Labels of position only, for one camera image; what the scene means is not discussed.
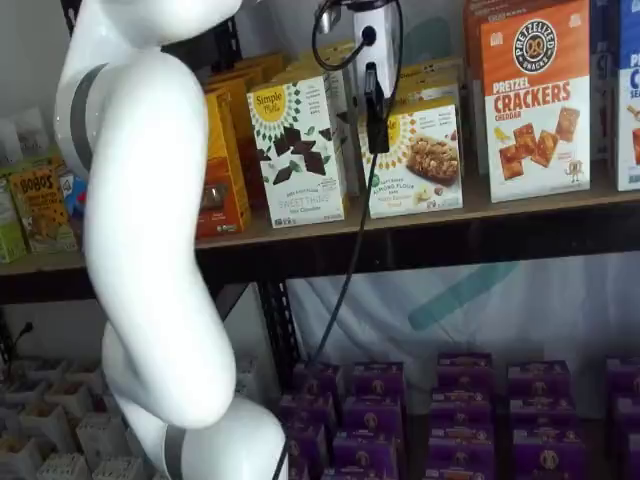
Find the stacked purple boxes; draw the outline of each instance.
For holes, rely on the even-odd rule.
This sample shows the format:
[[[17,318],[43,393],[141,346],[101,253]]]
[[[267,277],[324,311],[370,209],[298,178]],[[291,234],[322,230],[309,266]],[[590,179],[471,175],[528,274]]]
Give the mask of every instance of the stacked purple boxes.
[[[423,478],[495,478],[491,355],[442,353],[437,379]]]
[[[511,365],[507,377],[514,478],[585,478],[586,451],[566,362]]]

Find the purple box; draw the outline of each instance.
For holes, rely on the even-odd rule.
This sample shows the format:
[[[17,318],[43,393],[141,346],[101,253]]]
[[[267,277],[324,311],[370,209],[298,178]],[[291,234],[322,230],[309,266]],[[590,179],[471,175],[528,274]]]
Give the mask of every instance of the purple box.
[[[395,438],[392,434],[368,430],[339,430],[333,440],[335,466],[360,467],[378,475],[398,477]]]
[[[494,442],[491,425],[429,429],[429,458],[449,465],[476,465],[493,471]]]
[[[509,366],[509,395],[571,395],[571,372],[567,362],[530,362]]]
[[[283,422],[290,420],[313,421],[324,424],[327,436],[333,438],[336,431],[336,411],[330,393],[324,395],[283,395],[278,404],[278,417]]]
[[[329,465],[324,425],[293,420],[284,425],[284,432],[287,436],[289,458],[306,461],[311,478],[320,478]]]
[[[580,429],[518,429],[513,431],[516,478],[587,478],[586,449]]]
[[[512,398],[509,413],[513,427],[573,426],[576,407],[569,397]]]
[[[493,392],[493,362],[490,353],[441,353],[436,369],[438,387],[480,389]]]
[[[397,395],[405,404],[404,365],[402,363],[356,363],[351,385],[355,395]]]
[[[491,468],[480,468],[471,465],[451,465],[428,459],[422,480],[493,480]]]
[[[318,363],[307,367],[299,363],[293,369],[293,388],[307,395],[330,393],[336,409],[345,397],[344,369],[338,365]]]
[[[322,480],[396,480],[396,477],[380,476],[375,470],[365,470],[360,467],[327,468]]]
[[[431,420],[454,425],[488,424],[492,421],[490,396],[480,390],[434,388],[429,415]]]

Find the chocolate image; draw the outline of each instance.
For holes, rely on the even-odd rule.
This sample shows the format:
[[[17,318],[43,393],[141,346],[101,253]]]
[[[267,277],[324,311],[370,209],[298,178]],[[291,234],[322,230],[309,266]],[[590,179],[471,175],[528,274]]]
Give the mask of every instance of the chocolate image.
[[[315,145],[316,142],[314,142],[313,140],[300,140],[293,146],[293,150],[291,150],[291,153],[293,153],[294,155],[304,155],[305,153],[313,150],[313,147],[315,147]]]
[[[325,128],[323,130],[320,130],[320,132],[318,132],[318,133],[320,133],[320,136],[322,138],[324,138],[327,142],[330,142],[331,139],[333,138],[331,136],[331,129],[330,128]]]
[[[293,127],[284,127],[284,138],[287,140],[287,144],[293,147],[301,139],[300,130]]]
[[[284,167],[278,172],[276,178],[273,179],[273,184],[278,185],[279,183],[286,182],[291,178],[291,173],[291,167]]]
[[[324,162],[322,161],[322,155],[318,152],[307,152],[304,154],[304,164],[307,167],[307,172],[315,173],[317,175],[326,175],[324,169]]]

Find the snack box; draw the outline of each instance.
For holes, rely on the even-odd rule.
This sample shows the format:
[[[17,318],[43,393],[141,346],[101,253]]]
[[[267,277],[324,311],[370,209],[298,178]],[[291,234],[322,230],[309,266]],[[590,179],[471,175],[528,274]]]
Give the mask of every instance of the snack box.
[[[333,440],[334,464],[337,468],[357,466],[374,470],[378,475],[398,477],[393,434],[369,430],[339,430]]]
[[[457,465],[493,470],[494,434],[491,425],[429,429],[429,458]]]
[[[434,388],[429,417],[432,421],[454,425],[488,424],[493,418],[491,397],[482,390]]]
[[[330,76],[293,70],[248,94],[274,228],[344,220],[346,178]]]
[[[304,460],[309,466],[311,478],[320,478],[325,467],[329,465],[324,425],[294,419],[286,422],[283,427],[287,436],[289,458]]]
[[[579,429],[538,428],[513,432],[515,478],[587,478],[586,450]]]
[[[2,480],[36,480],[42,456],[33,439],[0,438],[0,478]]]
[[[91,472],[79,453],[54,453],[38,470],[38,480],[91,480]]]
[[[318,363],[307,367],[298,363],[293,369],[293,388],[307,395],[330,393],[336,409],[345,397],[344,369],[339,365]]]
[[[616,3],[618,108],[615,171],[618,190],[634,190],[640,183],[640,8],[634,0]]]
[[[278,416],[284,422],[302,420],[325,426],[327,436],[333,438],[336,431],[336,411],[330,393],[323,395],[283,395],[278,404]]]
[[[493,392],[490,353],[440,353],[436,366],[438,387],[480,389]]]
[[[481,26],[493,202],[590,185],[589,2]]]
[[[231,96],[226,88],[206,91],[209,149],[196,238],[243,232],[251,222],[249,198],[242,175]]]
[[[351,386],[355,395],[397,395],[404,405],[404,365],[400,362],[355,363],[351,374]]]
[[[442,97],[395,107],[388,125],[389,153],[378,156],[372,179],[371,218],[461,208],[455,100]],[[368,180],[373,155],[366,123],[359,130]]]
[[[78,250],[53,167],[14,173],[9,183],[32,253]]]
[[[571,395],[571,372],[564,361],[510,365],[507,382],[510,395]]]
[[[0,178],[0,263],[10,263],[27,254],[20,220],[6,178]]]
[[[570,397],[511,398],[509,415],[514,426],[572,426],[578,422]]]
[[[131,455],[121,417],[90,413],[82,419],[76,433],[92,471],[105,458]]]

